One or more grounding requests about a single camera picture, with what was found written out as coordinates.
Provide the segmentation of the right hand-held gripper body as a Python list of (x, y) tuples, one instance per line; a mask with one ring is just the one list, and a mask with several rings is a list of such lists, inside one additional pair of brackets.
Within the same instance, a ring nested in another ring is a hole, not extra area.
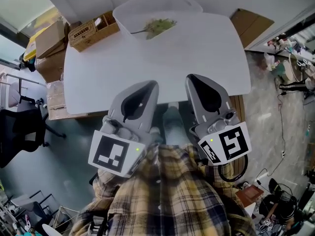
[(186, 92), (197, 121), (190, 132), (212, 165), (227, 164), (252, 151), (247, 125), (239, 120), (221, 85), (207, 77), (189, 74)]

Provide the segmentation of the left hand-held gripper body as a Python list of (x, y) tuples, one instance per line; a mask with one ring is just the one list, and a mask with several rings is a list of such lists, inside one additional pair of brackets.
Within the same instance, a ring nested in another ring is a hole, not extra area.
[(102, 127), (93, 135), (88, 163), (106, 172), (129, 178), (153, 144), (150, 134), (158, 102), (154, 80), (136, 83), (113, 100)]

